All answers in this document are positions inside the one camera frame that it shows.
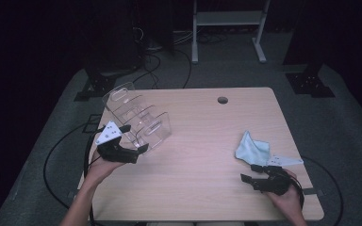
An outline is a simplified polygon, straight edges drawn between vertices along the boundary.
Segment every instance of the wooden table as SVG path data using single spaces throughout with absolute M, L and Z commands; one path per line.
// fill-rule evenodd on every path
M 283 113 L 269 88 L 137 90 L 170 114 L 172 134 L 137 164 L 116 169 L 99 185 L 97 220 L 249 221 L 284 219 L 270 200 L 243 183 L 260 175 L 236 159 L 243 133 L 270 143 L 271 154 L 300 158 Z M 226 97 L 228 103 L 219 104 Z M 106 111 L 101 125 L 112 120 Z M 303 188 L 312 184 L 304 165 L 286 167 Z M 306 195 L 304 217 L 323 217 L 317 195 Z

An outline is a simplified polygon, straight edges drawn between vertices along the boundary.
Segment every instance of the power cord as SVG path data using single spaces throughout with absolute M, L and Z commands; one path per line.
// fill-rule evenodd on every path
M 320 164 L 316 160 L 314 160 L 312 158 L 309 158 L 309 157 L 306 157 L 306 156 L 303 156 L 303 155 L 301 155 L 301 158 L 307 159 L 310 162 L 312 162 L 312 163 L 316 164 L 317 166 L 319 166 L 322 170 L 324 170 L 328 174 L 328 176 L 334 182 L 335 187 L 337 188 L 337 194 L 339 195 L 339 199 L 340 199 L 339 214 L 337 216 L 337 221 L 334 223 L 334 226 L 337 226 L 340 223 L 340 221 L 342 220 L 343 211 L 344 211 L 344 200 L 343 200 L 343 197 L 342 197 L 342 192 L 340 191 L 340 187 L 339 187 L 339 185 L 337 183 L 337 179 L 335 179 L 335 177 L 331 174 L 331 172 L 326 167 L 324 167 L 322 164 Z
M 214 34 L 202 34 L 198 37 L 197 42 L 200 44 L 217 44 L 223 41 L 228 40 L 228 37 L 226 34 L 220 34 L 220 35 L 214 35 Z
M 73 132 L 75 132 L 76 130 L 84 127 L 85 125 L 87 125 L 88 123 L 92 122 L 92 121 L 97 121 L 97 120 L 100 120 L 100 118 L 98 119 L 94 119 L 94 120 L 90 120 L 88 122 L 85 122 L 85 123 L 82 123 L 78 126 L 76 126 L 73 130 L 71 130 L 70 132 L 68 132 L 66 135 L 64 135 L 60 140 L 58 140 L 58 142 L 51 148 L 51 150 L 49 151 L 48 155 L 46 156 L 45 158 L 45 163 L 43 165 L 43 181 L 45 183 L 45 186 L 46 188 L 48 189 L 49 193 L 52 195 L 52 197 L 57 201 L 59 202 L 63 207 L 65 207 L 66 209 L 69 209 L 70 206 L 68 204 L 66 204 L 64 201 L 62 201 L 55 193 L 54 191 L 52 190 L 52 188 L 49 186 L 49 183 L 48 183 L 48 180 L 47 180 L 47 177 L 46 177 L 46 169 L 47 169 L 47 165 L 48 165 L 48 162 L 49 162 L 49 159 L 50 159 L 50 156 L 52 154 L 52 152 L 55 150 L 55 148 L 66 138 L 68 137 L 70 134 L 72 134 Z M 91 162 L 90 164 L 88 164 L 88 160 L 89 160 L 89 156 L 90 156 L 90 149 L 91 149 L 91 144 L 93 143 L 93 138 L 95 137 L 95 135 L 99 132 L 101 132 L 103 129 L 99 129 L 99 130 L 96 130 L 95 132 L 93 132 L 92 135 L 90 135 L 90 138 L 88 140 L 88 144 L 87 144 L 87 147 L 86 147 L 86 151 L 85 151 L 85 156 L 84 156 L 84 177 L 87 175 L 86 174 L 86 169 L 88 170 L 90 164 L 92 164 L 93 162 Z M 90 210 L 90 224 L 91 225 L 99 225 L 99 226 L 104 226 L 103 224 L 100 224 L 98 222 L 95 222 L 94 218 L 93 218 L 93 212 L 92 212 L 92 209 Z
M 177 49 L 174 49 L 174 51 L 183 54 L 188 60 L 189 72 L 188 72 L 187 80 L 185 81 L 184 86 L 182 87 L 182 89 L 184 89 L 187 86 L 187 83 L 189 82 L 189 79 L 190 79 L 190 75 L 191 75 L 191 72 L 192 72 L 192 62 L 190 61 L 190 58 L 186 53 L 182 52 L 181 50 L 177 50 Z M 142 75 L 138 76 L 136 79 L 134 79 L 134 81 L 132 83 L 135 84 L 138 80 L 140 80 L 145 75 L 151 74 L 152 79 L 154 80 L 154 84 L 152 85 L 152 88 L 156 87 L 158 89 L 158 86 L 157 86 L 158 77 L 153 73 L 153 71 L 155 71 L 160 66 L 160 63 L 161 63 L 160 57 L 152 55 L 152 54 L 146 54 L 146 55 L 149 56 L 149 57 L 154 57 L 155 59 L 157 59 L 157 65 L 152 70 L 148 70 L 146 68 L 146 65 L 145 65 L 145 70 L 147 71 L 147 73 L 143 73 Z

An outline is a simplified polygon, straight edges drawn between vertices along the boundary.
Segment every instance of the gray carpet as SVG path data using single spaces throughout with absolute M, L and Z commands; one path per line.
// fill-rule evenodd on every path
M 344 198 L 344 212 L 339 225 L 362 225 L 362 108 L 347 90 L 343 79 L 323 66 L 320 78 L 336 98 L 314 99 L 296 95 L 285 77 L 290 68 L 282 65 L 291 38 L 290 33 L 265 33 L 263 51 L 268 62 L 260 64 L 251 42 L 253 34 L 229 35 L 226 41 L 199 45 L 199 63 L 192 65 L 187 89 L 270 87 L 281 106 L 299 152 L 326 167 L 337 179 Z M 190 45 L 176 49 L 190 56 Z M 189 62 L 183 54 L 156 53 L 160 66 L 135 83 L 137 89 L 181 89 L 189 74 Z M 154 57 L 147 57 L 146 67 L 153 69 Z M 146 73 L 121 77 L 116 86 Z M 28 157 L 24 171 L 0 210 L 0 225 L 57 225 L 66 213 L 48 192 L 43 181 L 43 166 L 55 144 L 67 133 L 100 114 L 100 98 L 74 102 L 74 97 L 88 77 L 83 70 L 74 75 L 58 101 L 49 121 Z M 82 174 L 82 160 L 89 133 L 75 130 L 57 145 L 46 165 L 46 179 L 52 190 L 70 205 Z M 309 225 L 333 225 L 340 210 L 337 189 L 318 165 L 306 160 L 305 166 L 314 187 L 321 193 L 325 217 Z M 134 222 L 104 222 L 105 225 L 133 225 Z M 259 222 L 259 225 L 288 225 L 285 222 Z

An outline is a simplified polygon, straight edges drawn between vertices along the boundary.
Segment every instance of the light blue cloth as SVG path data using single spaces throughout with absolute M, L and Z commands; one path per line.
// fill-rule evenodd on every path
M 263 141 L 252 140 L 249 131 L 245 131 L 235 157 L 242 159 L 250 165 L 267 166 L 270 158 L 270 144 Z

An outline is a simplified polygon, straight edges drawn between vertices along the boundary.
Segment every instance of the clear plastic container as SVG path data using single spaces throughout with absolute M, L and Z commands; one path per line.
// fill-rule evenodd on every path
M 124 135 L 136 148 L 149 143 L 148 151 L 154 149 L 172 133 L 169 114 L 147 105 L 133 83 L 113 89 L 102 100 L 117 126 L 131 125 L 131 131 Z

